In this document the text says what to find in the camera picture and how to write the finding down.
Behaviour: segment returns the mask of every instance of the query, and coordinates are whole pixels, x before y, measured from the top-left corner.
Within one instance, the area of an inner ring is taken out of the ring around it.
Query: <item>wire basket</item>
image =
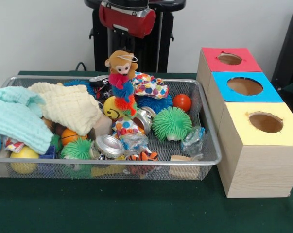
[[[29,87],[37,82],[65,83],[75,77],[16,76],[8,79],[2,87]],[[78,77],[88,80],[89,77]],[[158,161],[114,160],[64,160],[55,159],[10,159],[6,153],[0,156],[0,177],[12,178],[78,178],[78,179],[149,179],[149,180],[203,180],[213,165],[222,156],[219,142],[202,86],[195,80],[164,79],[169,94],[174,98],[186,94],[192,101],[189,111],[193,126],[206,129],[206,139],[201,161],[170,161],[172,155],[183,155],[180,142],[159,142],[153,132],[148,135],[149,149],[158,153]]]

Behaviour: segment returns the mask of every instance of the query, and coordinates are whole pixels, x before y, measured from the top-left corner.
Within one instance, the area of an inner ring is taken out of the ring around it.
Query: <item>colorful polka dot fabric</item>
[[[121,117],[113,123],[112,129],[114,131],[113,136],[117,139],[121,139],[121,136],[127,133],[144,133],[144,130],[127,116]]]
[[[169,92],[168,86],[162,79],[156,79],[154,76],[136,72],[132,79],[132,85],[135,89],[135,95],[149,96],[154,99],[166,98]]]

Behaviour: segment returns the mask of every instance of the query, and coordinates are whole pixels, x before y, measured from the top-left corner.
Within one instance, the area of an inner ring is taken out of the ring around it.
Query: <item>red box top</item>
[[[247,48],[202,48],[211,71],[262,72]]]

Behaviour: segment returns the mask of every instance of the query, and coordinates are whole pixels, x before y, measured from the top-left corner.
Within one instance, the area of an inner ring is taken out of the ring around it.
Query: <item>stacked wooden boxes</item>
[[[229,198],[287,197],[293,187],[293,114],[246,48],[202,48],[202,84]]]

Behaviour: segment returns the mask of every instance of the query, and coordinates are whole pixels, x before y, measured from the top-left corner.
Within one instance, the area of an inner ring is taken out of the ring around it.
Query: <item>yellow box top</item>
[[[293,146],[293,113],[285,103],[225,104],[244,145]]]

